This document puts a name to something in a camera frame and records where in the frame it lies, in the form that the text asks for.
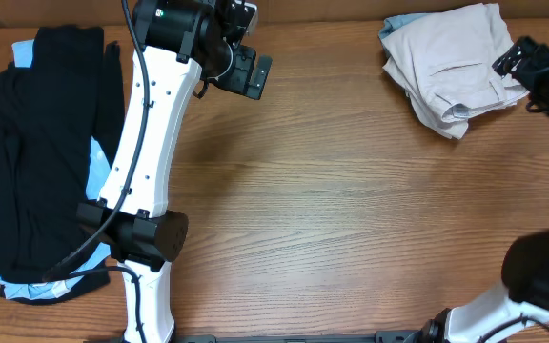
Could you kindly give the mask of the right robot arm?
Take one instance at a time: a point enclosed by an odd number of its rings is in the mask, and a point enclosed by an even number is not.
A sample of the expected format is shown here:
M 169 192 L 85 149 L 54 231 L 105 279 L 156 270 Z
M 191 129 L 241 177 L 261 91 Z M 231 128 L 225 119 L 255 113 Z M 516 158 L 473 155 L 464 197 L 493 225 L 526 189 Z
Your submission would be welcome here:
M 529 91 L 527 111 L 549 117 L 549 46 L 522 36 L 493 67 Z M 515 240 L 490 290 L 464 306 L 443 310 L 408 339 L 504 342 L 532 325 L 549 332 L 549 230 Z

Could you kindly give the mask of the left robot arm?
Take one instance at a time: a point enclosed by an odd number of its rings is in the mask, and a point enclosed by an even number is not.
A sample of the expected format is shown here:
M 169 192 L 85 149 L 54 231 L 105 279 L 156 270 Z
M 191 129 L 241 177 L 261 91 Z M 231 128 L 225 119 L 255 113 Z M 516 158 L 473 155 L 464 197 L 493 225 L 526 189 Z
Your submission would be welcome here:
M 123 274 L 127 327 L 122 342 L 171 342 L 172 263 L 188 217 L 169 210 L 169 180 L 183 117 L 209 86 L 253 100 L 272 65 L 242 45 L 258 22 L 243 0 L 139 1 L 127 10 L 133 87 L 112 169 L 96 200 L 77 216 L 90 242 L 109 246 Z

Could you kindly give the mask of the beige khaki shorts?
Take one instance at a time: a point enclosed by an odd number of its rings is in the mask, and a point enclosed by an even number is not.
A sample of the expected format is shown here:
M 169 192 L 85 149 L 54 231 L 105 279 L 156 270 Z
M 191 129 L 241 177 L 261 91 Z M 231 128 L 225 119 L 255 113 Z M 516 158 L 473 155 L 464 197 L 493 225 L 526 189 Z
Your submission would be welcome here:
M 517 104 L 528 94 L 492 65 L 513 41 L 496 3 L 429 13 L 380 40 L 383 69 L 410 99 L 419 122 L 460 139 L 469 120 Z

